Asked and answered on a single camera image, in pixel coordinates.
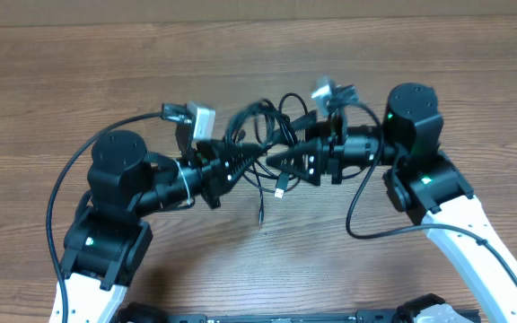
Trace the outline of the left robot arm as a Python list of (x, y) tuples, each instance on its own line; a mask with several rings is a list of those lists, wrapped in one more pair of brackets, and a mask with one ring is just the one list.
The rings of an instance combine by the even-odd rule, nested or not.
[(64, 239), (52, 322), (110, 322), (153, 239), (149, 214), (190, 208), (201, 196), (220, 206), (262, 154), (257, 144), (197, 143), (193, 160), (153, 153), (129, 130), (92, 147), (89, 190)]

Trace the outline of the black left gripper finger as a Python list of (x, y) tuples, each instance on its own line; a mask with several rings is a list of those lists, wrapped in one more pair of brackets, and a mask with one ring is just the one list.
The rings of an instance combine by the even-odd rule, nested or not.
[(197, 151), (205, 157), (258, 157), (262, 149), (258, 144), (229, 144), (220, 140), (199, 141)]
[(221, 165), (221, 179), (223, 180), (223, 192), (230, 192), (242, 178), (247, 169), (258, 159), (257, 155), (246, 153), (235, 154)]

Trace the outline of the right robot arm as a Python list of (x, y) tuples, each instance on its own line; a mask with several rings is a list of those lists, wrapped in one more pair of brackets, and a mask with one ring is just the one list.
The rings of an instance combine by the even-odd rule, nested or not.
[(440, 148), (443, 117), (435, 90), (402, 83), (387, 99), (383, 118), (372, 127), (351, 127), (346, 108), (367, 110), (353, 85), (321, 79), (311, 95), (325, 121), (305, 129), (305, 140), (267, 164), (318, 186), (333, 183), (347, 167), (382, 178), (394, 208), (408, 227), (368, 233), (366, 239), (421, 231), (448, 258), (491, 322), (517, 322), (517, 260), (486, 217), (474, 188)]

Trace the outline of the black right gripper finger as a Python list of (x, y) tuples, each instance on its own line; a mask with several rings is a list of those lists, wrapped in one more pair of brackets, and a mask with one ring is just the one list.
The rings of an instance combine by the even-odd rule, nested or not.
[(322, 142), (320, 139), (314, 139), (293, 146), (285, 152), (267, 157), (267, 165), (319, 186), (322, 171)]
[(317, 112), (312, 110), (292, 121), (290, 125), (295, 132), (304, 130), (308, 138), (329, 135), (330, 123), (328, 121), (318, 121), (317, 116)]

